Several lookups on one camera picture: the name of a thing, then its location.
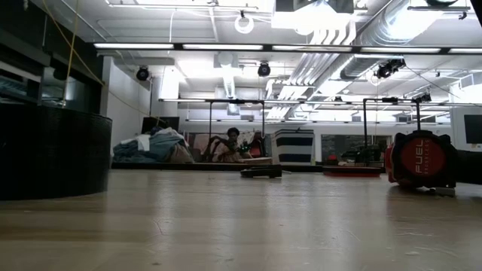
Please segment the person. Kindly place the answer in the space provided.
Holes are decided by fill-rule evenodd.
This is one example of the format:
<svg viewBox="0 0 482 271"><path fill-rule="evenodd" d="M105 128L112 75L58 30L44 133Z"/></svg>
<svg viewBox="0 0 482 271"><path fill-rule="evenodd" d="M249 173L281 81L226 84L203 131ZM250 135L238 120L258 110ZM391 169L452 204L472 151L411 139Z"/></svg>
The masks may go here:
<svg viewBox="0 0 482 271"><path fill-rule="evenodd" d="M212 139L218 143L215 149L214 161L218 163L239 163L244 159L251 159L252 155L243 150L238 144L239 130L231 127L227 131L227 138L214 136Z"/></svg>

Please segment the black C-clamp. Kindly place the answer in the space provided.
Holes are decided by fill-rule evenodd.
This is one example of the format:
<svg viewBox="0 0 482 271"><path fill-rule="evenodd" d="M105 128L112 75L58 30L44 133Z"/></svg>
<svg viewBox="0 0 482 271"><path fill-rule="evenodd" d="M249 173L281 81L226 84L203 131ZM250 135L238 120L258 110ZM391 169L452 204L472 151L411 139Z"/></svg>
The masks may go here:
<svg viewBox="0 0 482 271"><path fill-rule="evenodd" d="M240 174L244 178L257 178L257 177L279 178L282 176L282 168L281 166L276 166L276 165L255 166L249 169L242 170Z"/></svg>

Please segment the white navy striped bin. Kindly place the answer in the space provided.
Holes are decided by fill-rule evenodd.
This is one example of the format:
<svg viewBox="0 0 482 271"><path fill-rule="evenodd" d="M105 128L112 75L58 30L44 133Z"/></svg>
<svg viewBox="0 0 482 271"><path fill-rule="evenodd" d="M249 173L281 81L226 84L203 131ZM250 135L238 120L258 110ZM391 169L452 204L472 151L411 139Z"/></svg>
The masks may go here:
<svg viewBox="0 0 482 271"><path fill-rule="evenodd" d="M273 162L308 166L313 158L313 142L314 132L311 129L280 129L271 137Z"/></svg>

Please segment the pile of clothes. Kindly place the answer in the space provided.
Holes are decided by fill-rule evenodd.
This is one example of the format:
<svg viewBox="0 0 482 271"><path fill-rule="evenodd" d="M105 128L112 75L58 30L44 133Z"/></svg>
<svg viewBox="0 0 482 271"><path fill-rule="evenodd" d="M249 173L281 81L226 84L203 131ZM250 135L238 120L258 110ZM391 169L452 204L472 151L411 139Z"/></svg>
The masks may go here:
<svg viewBox="0 0 482 271"><path fill-rule="evenodd" d="M114 163L193 163L188 143L172 128L142 134L113 147Z"/></svg>

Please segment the long ceiling light bar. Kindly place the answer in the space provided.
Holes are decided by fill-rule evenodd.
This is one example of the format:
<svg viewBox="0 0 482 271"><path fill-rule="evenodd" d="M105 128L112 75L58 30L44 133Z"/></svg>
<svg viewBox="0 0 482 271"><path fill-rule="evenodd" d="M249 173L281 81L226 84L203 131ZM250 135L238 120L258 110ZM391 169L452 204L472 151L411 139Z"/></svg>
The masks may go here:
<svg viewBox="0 0 482 271"><path fill-rule="evenodd" d="M482 55L482 47L373 47L308 44L94 43L97 50L262 51L283 53L348 53L410 55Z"/></svg>

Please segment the black monitor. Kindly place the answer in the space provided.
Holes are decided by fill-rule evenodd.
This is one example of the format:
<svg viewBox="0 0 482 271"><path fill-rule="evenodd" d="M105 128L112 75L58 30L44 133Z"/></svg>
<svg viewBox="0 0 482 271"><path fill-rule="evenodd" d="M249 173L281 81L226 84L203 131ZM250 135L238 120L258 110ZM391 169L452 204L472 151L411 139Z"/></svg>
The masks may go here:
<svg viewBox="0 0 482 271"><path fill-rule="evenodd" d="M179 117L145 117L142 121L142 134L153 130L172 128L178 131Z"/></svg>

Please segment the red black flat tool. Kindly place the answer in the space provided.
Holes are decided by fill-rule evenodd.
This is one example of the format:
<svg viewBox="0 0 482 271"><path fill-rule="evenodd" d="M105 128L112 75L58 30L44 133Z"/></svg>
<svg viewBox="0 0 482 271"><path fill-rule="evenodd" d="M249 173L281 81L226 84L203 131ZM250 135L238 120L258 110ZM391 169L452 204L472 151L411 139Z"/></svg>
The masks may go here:
<svg viewBox="0 0 482 271"><path fill-rule="evenodd" d="M366 166L324 166L322 173L331 177L378 178L383 170Z"/></svg>

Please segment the large black round container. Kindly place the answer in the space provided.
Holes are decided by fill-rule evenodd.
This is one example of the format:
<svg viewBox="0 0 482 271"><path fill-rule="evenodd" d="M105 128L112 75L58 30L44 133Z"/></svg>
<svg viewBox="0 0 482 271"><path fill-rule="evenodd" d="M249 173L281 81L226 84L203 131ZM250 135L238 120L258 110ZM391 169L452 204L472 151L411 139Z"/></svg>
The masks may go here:
<svg viewBox="0 0 482 271"><path fill-rule="evenodd" d="M0 104L0 201L105 191L111 132L98 114Z"/></svg>

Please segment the white cabinet with screen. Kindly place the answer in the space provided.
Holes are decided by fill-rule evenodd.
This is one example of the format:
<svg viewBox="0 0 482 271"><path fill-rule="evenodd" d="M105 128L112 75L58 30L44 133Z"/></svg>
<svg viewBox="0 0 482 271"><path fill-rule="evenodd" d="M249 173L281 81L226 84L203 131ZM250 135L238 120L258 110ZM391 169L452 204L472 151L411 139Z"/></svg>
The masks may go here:
<svg viewBox="0 0 482 271"><path fill-rule="evenodd" d="M465 115L482 115L479 107L452 107L450 109L450 125L452 144L458 150L482 152L482 144L469 144L465 135Z"/></svg>

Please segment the black metal gantry frame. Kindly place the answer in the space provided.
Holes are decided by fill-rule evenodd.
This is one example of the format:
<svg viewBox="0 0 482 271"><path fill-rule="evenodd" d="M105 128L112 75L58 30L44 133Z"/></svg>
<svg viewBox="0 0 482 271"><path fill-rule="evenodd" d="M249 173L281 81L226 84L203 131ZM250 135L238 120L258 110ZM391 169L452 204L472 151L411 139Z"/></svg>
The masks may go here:
<svg viewBox="0 0 482 271"><path fill-rule="evenodd" d="M362 151L362 157L364 158L365 165L367 166L370 162L370 155L368 150L368 119L367 119L367 103L368 101L375 102L378 104L379 102L382 103L389 103L389 104L397 104L398 98L396 97L384 97L384 98L365 98L362 100L362 107L363 107L363 127L364 127L364 149Z"/></svg>
<svg viewBox="0 0 482 271"><path fill-rule="evenodd" d="M233 105L247 105L247 104L253 104L253 105L262 105L262 109L265 109L265 101L264 100L259 100L259 99L207 99L205 102L209 103L209 137L208 137L208 145L207 145L207 154L205 153L203 155L204 158L206 158L206 161L211 163L212 159L214 158L214 154L212 153L212 143L214 140L212 137L212 105L214 103L227 103L227 104L233 104ZM262 137L264 137L265 134L265 117L262 117ZM237 151L238 153L240 152L241 154L246 154L248 151L250 151L250 146L247 143L243 143L241 147L235 148L234 151Z"/></svg>

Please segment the black metal table frame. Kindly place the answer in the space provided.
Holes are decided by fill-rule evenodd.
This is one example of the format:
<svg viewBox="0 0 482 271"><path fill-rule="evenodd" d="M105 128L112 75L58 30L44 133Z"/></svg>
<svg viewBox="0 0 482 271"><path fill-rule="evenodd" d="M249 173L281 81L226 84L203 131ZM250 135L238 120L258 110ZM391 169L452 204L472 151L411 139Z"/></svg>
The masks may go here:
<svg viewBox="0 0 482 271"><path fill-rule="evenodd" d="M380 167L365 166L299 166L299 165L249 165L244 163L112 163L113 169L142 169L142 170L185 170L185 171L228 171L239 172L255 167L281 169L289 172L370 172L384 173Z"/></svg>

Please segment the silver ventilation duct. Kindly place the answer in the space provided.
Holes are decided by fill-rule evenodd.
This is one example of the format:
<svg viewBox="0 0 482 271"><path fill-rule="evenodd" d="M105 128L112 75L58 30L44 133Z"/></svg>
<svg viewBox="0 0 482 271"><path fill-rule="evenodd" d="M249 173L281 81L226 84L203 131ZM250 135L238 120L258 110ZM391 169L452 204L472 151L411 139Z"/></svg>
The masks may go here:
<svg viewBox="0 0 482 271"><path fill-rule="evenodd" d="M393 0L357 37L356 45L402 46L422 34L440 15L409 10L410 0Z"/></svg>

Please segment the red black cordless drill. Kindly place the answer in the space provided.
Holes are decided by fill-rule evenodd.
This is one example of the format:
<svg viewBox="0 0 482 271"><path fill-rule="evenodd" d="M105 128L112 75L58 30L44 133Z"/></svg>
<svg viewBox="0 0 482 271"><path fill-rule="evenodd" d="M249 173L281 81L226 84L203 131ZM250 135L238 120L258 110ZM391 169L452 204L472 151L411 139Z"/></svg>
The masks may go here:
<svg viewBox="0 0 482 271"><path fill-rule="evenodd" d="M482 152L457 150L448 135L398 133L385 153L388 181L408 189L454 196L458 183L482 186Z"/></svg>

